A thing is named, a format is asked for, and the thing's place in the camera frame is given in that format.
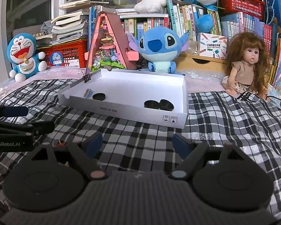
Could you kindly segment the white patterned tissue box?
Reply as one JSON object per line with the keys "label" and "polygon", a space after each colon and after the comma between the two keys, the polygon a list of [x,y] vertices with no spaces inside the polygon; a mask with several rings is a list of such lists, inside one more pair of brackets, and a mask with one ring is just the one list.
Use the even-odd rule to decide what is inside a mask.
{"label": "white patterned tissue box", "polygon": [[200,33],[198,54],[215,59],[226,59],[227,37],[215,34]]}

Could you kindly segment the red plastic crate left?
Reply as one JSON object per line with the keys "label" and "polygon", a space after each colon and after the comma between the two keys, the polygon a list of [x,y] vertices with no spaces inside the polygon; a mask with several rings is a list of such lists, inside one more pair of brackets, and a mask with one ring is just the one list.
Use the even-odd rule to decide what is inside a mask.
{"label": "red plastic crate left", "polygon": [[87,39],[73,40],[67,43],[37,48],[36,52],[44,52],[44,60],[49,67],[85,68]]}

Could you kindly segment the brown haired baby doll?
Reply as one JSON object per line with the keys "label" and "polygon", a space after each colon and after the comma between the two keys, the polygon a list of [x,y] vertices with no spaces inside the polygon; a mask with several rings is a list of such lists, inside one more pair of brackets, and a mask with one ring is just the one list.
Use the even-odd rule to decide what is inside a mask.
{"label": "brown haired baby doll", "polygon": [[270,65],[261,37],[249,32],[235,35],[227,48],[226,64],[222,86],[229,95],[252,92],[265,99]]}

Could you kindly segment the stack of books left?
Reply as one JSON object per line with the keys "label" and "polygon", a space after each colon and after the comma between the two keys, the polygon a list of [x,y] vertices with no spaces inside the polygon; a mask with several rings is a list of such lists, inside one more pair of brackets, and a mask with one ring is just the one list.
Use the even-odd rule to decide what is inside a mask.
{"label": "stack of books left", "polygon": [[69,0],[59,6],[64,14],[52,19],[49,30],[51,45],[86,37],[92,9],[108,5],[109,1]]}

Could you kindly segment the wooden drawer shelf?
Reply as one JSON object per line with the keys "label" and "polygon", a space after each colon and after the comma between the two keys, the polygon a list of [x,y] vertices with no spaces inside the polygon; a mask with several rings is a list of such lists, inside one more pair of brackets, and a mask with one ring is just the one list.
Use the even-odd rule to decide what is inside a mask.
{"label": "wooden drawer shelf", "polygon": [[218,73],[226,72],[226,62],[225,60],[204,57],[196,54],[181,53],[176,59],[175,63],[177,65],[178,71],[185,70],[204,70],[213,71]]}

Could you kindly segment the black binder clip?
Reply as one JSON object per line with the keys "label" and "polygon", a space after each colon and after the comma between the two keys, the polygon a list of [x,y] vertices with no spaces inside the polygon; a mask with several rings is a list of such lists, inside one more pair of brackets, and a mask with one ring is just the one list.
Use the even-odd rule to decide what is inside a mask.
{"label": "black binder clip", "polygon": [[91,70],[87,67],[81,71],[83,73],[84,82],[87,83],[91,79]]}

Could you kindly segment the pink triangular diorama house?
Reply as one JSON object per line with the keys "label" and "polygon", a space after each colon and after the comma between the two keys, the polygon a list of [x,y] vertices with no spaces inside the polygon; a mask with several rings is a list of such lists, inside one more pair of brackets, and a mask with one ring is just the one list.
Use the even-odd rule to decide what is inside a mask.
{"label": "pink triangular diorama house", "polygon": [[87,58],[87,72],[137,68],[139,54],[129,47],[120,18],[102,11],[97,15]]}

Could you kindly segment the white shallow cardboard box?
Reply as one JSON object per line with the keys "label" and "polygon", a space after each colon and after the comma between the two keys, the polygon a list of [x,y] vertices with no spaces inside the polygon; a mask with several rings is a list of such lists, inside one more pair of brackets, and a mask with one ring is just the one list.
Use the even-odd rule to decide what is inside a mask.
{"label": "white shallow cardboard box", "polygon": [[[93,100],[92,95],[85,99],[87,88],[93,90],[92,95],[104,93],[105,100]],[[59,91],[58,99],[63,106],[165,127],[182,129],[188,118],[186,79],[179,74],[100,69],[87,83],[81,78]],[[170,101],[173,111],[143,105],[147,100],[161,99]]]}

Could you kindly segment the Doraemon plush toy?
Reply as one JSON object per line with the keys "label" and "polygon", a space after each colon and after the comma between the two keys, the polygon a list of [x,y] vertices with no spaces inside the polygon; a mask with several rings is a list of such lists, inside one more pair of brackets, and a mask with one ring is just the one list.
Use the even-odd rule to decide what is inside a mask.
{"label": "Doraemon plush toy", "polygon": [[8,60],[13,64],[9,72],[10,78],[21,83],[38,72],[43,72],[48,65],[44,52],[36,53],[36,39],[28,33],[16,35],[7,46]]}

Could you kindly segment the black white plaid cloth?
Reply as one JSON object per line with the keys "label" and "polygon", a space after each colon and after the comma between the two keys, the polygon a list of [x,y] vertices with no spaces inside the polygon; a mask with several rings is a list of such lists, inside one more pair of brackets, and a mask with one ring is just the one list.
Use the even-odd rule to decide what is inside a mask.
{"label": "black white plaid cloth", "polygon": [[36,80],[4,96],[0,104],[28,107],[26,117],[11,118],[11,123],[55,122],[55,130],[37,137],[34,145],[80,142],[102,133],[103,146],[95,158],[108,173],[171,171],[181,162],[172,145],[175,133],[210,145],[234,143],[273,180],[268,210],[281,219],[281,110],[272,103],[250,93],[240,98],[223,91],[190,93],[186,125],[177,130],[62,106],[57,93],[70,84],[69,79]]}

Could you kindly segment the red plastic basket right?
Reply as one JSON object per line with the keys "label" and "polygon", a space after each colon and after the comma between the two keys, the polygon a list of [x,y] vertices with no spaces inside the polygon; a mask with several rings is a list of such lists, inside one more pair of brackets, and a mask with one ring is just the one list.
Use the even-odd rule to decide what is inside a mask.
{"label": "red plastic basket right", "polygon": [[244,12],[263,19],[265,3],[260,0],[220,0],[224,14]]}

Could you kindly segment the blue Stitch plush toy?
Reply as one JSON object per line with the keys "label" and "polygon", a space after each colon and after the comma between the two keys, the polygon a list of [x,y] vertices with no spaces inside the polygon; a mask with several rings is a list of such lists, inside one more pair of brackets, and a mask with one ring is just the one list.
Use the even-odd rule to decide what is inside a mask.
{"label": "blue Stitch plush toy", "polygon": [[150,72],[174,74],[176,63],[174,60],[189,48],[190,32],[182,36],[163,26],[154,27],[136,39],[133,34],[128,35],[129,47],[137,51],[148,61]]}

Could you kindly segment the blue bear picture card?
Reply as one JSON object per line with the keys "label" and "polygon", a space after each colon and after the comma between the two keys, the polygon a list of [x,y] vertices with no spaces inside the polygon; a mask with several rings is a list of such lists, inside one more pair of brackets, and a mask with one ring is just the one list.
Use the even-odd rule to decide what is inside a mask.
{"label": "blue bear picture card", "polygon": [[90,97],[93,94],[93,90],[90,88],[87,88],[85,93],[84,93],[84,98],[87,99],[88,97]]}

